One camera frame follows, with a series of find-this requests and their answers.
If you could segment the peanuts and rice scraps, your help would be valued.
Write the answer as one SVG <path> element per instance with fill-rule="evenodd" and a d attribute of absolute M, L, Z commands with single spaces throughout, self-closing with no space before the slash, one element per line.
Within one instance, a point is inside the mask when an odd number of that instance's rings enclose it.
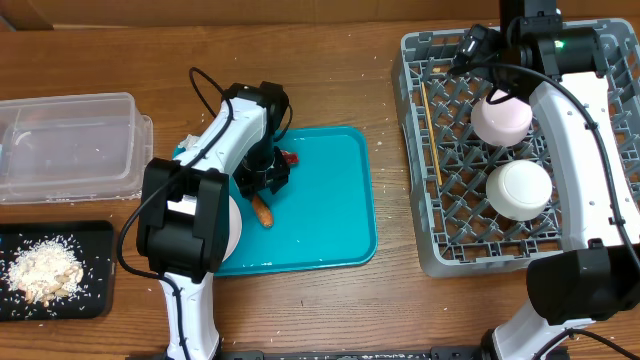
<path fill-rule="evenodd" d="M 8 252 L 14 258 L 1 262 L 1 283 L 13 316 L 31 316 L 42 308 L 55 314 L 55 305 L 70 305 L 92 297 L 93 270 L 81 258 L 84 251 L 72 235 L 46 235 L 28 239 Z"/>

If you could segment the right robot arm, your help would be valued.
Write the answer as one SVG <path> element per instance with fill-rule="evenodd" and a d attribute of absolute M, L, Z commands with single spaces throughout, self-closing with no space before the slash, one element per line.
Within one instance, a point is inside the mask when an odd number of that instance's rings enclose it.
<path fill-rule="evenodd" d="M 562 342 L 639 302 L 639 210 L 609 117 L 597 32 L 568 28 L 552 1 L 504 1 L 496 30 L 476 25 L 452 75 L 477 72 L 540 125 L 562 211 L 562 250 L 532 261 L 528 299 L 489 330 L 479 359 L 564 359 Z"/>

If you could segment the orange carrot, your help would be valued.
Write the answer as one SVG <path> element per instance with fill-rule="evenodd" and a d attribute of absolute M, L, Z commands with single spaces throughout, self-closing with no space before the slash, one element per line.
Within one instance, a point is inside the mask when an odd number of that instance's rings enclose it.
<path fill-rule="evenodd" d="M 264 228 L 271 228 L 274 225 L 274 217 L 264 200 L 256 194 L 251 200 L 251 205 L 260 224 Z"/>

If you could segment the wooden chopstick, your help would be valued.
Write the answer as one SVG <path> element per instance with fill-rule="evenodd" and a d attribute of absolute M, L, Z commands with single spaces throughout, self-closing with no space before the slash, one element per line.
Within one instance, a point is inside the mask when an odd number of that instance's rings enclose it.
<path fill-rule="evenodd" d="M 428 133 L 429 133 L 429 143 L 431 147 L 431 155 L 432 155 L 433 166 L 436 174 L 436 180 L 437 180 L 438 186 L 442 187 L 443 182 L 442 182 L 442 175 L 440 171 L 438 147 L 436 144 L 433 121 L 432 121 L 431 112 L 430 112 L 428 92 L 424 82 L 421 82 L 420 85 L 421 85 L 421 96 L 422 96 L 423 106 L 425 108 L 426 124 L 427 124 Z"/>

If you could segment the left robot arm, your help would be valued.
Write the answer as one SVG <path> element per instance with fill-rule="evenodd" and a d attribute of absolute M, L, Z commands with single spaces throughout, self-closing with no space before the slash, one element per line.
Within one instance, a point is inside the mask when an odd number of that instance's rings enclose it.
<path fill-rule="evenodd" d="M 213 275 L 237 246 L 242 225 L 230 188 L 252 199 L 288 183 L 290 167 L 276 131 L 289 106 L 279 84 L 235 83 L 195 144 L 145 168 L 136 246 L 163 287 L 170 326 L 165 359 L 218 354 Z"/>

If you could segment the white tissue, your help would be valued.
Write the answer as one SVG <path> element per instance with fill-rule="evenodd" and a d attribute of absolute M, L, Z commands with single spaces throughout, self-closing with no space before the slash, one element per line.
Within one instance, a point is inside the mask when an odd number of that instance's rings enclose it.
<path fill-rule="evenodd" d="M 179 144 L 178 147 L 185 149 L 185 150 L 189 150 L 191 147 L 193 147 L 198 140 L 200 139 L 199 136 L 195 136 L 195 135 L 191 135 L 189 134 L 184 140 L 182 140 Z"/>

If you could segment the red snack wrapper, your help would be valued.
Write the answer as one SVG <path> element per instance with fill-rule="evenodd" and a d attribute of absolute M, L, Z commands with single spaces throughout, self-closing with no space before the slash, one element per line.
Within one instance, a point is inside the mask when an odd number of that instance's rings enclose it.
<path fill-rule="evenodd" d="M 283 155 L 284 159 L 286 160 L 286 163 L 289 166 L 297 165 L 299 163 L 299 157 L 296 153 L 282 150 L 281 154 Z"/>

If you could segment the white saucer bowl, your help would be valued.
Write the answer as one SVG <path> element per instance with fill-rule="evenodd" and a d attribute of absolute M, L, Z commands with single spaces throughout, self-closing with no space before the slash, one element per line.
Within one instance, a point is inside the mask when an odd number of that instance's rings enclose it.
<path fill-rule="evenodd" d="M 552 194 L 548 173 L 538 164 L 516 160 L 492 171 L 486 183 L 486 196 L 493 209 L 516 221 L 540 215 Z"/>

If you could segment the white plate with food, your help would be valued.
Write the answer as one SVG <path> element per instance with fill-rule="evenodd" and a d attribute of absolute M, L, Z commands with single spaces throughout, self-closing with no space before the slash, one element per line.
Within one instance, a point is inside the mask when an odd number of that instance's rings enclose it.
<path fill-rule="evenodd" d="M 242 216 L 240 209 L 232 197 L 229 197 L 229 239 L 222 262 L 225 262 L 235 251 L 241 238 Z"/>

